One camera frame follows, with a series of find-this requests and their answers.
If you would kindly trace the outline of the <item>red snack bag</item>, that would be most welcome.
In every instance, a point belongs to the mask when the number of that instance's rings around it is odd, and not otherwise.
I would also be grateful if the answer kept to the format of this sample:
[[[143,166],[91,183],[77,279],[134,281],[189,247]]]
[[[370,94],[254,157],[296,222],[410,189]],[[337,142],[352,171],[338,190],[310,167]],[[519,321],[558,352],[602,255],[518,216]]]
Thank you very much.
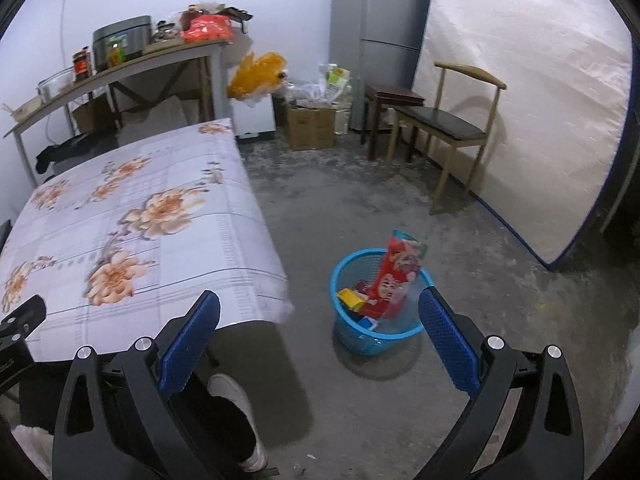
[[[378,274],[367,292],[367,304],[359,314],[374,320],[394,318],[398,315],[410,284],[420,274],[426,252],[425,242],[395,230],[387,245]]]

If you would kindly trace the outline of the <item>yellow and white medicine box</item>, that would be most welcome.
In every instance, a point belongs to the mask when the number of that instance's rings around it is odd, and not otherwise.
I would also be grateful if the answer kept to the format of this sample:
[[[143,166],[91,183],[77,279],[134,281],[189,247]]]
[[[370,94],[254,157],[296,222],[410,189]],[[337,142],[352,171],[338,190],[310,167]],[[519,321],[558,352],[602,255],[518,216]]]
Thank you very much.
[[[368,301],[366,295],[350,288],[341,289],[337,293],[337,298],[345,309],[356,313],[359,313]]]

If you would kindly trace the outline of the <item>blue plastic mesh trash basket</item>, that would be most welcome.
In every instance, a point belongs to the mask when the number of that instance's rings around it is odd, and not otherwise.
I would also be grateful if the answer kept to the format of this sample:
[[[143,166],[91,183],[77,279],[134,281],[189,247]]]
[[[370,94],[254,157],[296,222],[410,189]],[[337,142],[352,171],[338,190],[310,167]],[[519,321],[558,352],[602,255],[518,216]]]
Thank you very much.
[[[356,356],[379,356],[416,336],[420,292],[431,284],[427,270],[394,271],[382,248],[353,252],[329,280],[335,337]]]

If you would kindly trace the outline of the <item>white shoe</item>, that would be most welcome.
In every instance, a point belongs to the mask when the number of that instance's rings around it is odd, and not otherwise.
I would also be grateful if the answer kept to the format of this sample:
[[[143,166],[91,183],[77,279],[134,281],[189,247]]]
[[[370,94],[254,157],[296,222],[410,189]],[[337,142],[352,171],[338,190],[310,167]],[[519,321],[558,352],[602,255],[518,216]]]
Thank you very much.
[[[229,375],[218,373],[209,377],[207,391],[213,398],[215,442],[248,474],[264,470],[267,451],[245,390]]]

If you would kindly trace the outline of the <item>floral plastic tablecloth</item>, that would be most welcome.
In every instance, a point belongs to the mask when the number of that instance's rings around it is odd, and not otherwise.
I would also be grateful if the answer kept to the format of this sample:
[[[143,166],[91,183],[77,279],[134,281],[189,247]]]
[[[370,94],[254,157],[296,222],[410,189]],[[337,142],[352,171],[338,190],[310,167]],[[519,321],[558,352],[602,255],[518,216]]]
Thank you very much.
[[[281,323],[288,279],[229,119],[168,131],[83,162],[29,197],[1,253],[1,311],[39,296],[38,362],[127,349],[202,292],[220,325]]]

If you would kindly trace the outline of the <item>white padded mattress panel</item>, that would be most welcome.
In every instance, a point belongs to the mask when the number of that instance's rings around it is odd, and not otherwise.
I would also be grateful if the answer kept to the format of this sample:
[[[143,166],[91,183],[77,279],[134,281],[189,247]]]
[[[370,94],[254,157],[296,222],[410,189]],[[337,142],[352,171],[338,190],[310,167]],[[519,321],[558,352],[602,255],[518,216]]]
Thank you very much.
[[[610,0],[431,0],[413,87],[490,129],[451,170],[543,263],[576,240],[620,145],[630,32]]]

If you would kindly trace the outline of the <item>black garment under shelf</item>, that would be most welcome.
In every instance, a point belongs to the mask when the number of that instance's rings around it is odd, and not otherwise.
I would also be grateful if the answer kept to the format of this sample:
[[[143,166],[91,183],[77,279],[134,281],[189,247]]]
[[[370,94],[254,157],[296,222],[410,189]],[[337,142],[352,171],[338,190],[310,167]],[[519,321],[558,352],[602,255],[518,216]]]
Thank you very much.
[[[51,165],[63,165],[62,172],[118,147],[117,131],[91,131],[61,144],[49,145],[36,157],[36,171],[45,174]]]

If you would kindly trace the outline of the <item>white foam box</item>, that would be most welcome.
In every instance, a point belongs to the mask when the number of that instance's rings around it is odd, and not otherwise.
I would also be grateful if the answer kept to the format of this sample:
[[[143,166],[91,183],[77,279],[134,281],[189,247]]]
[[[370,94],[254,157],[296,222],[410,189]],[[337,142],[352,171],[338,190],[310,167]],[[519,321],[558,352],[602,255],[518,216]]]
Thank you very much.
[[[241,139],[257,138],[262,134],[275,133],[273,105],[270,94],[259,101],[230,101],[235,135]]]

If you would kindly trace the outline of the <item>wooden chair with dark seat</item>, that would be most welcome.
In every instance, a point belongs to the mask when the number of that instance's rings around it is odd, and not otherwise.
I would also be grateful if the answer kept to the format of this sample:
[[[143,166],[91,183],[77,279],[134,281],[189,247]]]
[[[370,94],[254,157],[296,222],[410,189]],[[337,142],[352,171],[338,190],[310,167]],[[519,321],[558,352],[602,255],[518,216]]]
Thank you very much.
[[[478,148],[468,180],[466,180],[464,187],[465,193],[469,193],[471,191],[471,186],[477,174],[478,167],[480,166],[480,161],[484,156],[484,151],[486,150],[491,129],[497,116],[497,108],[501,93],[506,91],[508,88],[506,83],[498,77],[488,73],[487,70],[483,70],[482,68],[473,65],[435,61],[434,66],[440,69],[434,106],[393,105],[392,110],[394,111],[394,123],[385,155],[386,166],[390,166],[396,151],[396,143],[400,137],[400,126],[403,122],[411,127],[411,138],[408,146],[406,162],[411,159],[412,152],[416,147],[416,140],[418,140],[418,133],[420,131],[424,131],[427,134],[424,151],[425,156],[428,155],[428,151],[431,147],[431,140],[433,138],[448,146],[447,157],[442,164],[442,171],[440,172],[440,177],[435,191],[431,195],[432,202],[430,214],[436,214],[438,211],[439,202],[442,198],[442,193],[444,192],[450,175],[450,166],[454,160],[454,155],[457,153],[459,148]],[[492,99],[486,126],[483,130],[480,130],[480,128],[472,125],[470,122],[467,122],[452,113],[445,112],[440,108],[440,102],[442,102],[442,96],[444,95],[444,85],[448,72],[455,72],[471,79],[484,82],[484,84],[491,84],[495,87],[494,98]]]

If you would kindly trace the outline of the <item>brown cardboard box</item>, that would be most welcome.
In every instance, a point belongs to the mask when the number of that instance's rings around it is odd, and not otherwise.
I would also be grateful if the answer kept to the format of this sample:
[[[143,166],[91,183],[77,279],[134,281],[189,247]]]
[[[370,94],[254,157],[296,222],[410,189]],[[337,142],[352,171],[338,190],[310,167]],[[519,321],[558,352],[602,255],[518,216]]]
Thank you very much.
[[[293,151],[324,150],[335,143],[335,110],[331,107],[286,107],[285,136]]]

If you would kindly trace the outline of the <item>orange plastic bag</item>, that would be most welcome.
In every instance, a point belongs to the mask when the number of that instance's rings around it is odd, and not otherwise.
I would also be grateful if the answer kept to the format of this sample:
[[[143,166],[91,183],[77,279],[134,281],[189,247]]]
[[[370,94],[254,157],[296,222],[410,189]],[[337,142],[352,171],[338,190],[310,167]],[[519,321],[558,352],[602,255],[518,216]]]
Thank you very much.
[[[261,56],[248,52],[228,85],[228,97],[243,101],[272,93],[282,84],[287,65],[286,59],[278,52],[267,52]]]

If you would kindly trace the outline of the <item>white plastic bags pile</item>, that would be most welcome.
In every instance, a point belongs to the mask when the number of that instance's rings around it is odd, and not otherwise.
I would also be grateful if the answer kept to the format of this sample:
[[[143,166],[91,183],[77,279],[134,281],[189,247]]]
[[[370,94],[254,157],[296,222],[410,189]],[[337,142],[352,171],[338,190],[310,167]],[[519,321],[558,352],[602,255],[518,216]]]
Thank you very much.
[[[335,108],[352,106],[352,74],[336,64],[321,64],[318,80],[302,81],[286,78],[283,84],[285,102],[303,108]]]

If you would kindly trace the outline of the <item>red plastic bag on shelf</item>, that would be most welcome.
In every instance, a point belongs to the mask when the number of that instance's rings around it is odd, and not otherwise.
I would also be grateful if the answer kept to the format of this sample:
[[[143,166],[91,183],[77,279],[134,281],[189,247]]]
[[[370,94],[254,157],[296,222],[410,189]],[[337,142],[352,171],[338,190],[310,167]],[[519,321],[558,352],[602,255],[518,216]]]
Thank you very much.
[[[186,44],[206,41],[232,41],[231,20],[219,14],[201,14],[192,18],[189,27],[181,33]]]

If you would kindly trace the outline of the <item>grey refrigerator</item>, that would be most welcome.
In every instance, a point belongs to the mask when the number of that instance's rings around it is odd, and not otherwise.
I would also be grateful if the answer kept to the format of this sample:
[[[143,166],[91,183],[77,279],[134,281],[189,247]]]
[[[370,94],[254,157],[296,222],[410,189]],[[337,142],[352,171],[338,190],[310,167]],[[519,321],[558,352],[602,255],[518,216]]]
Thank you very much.
[[[366,84],[412,87],[430,2],[332,0],[330,61],[352,77],[352,130],[362,129]]]

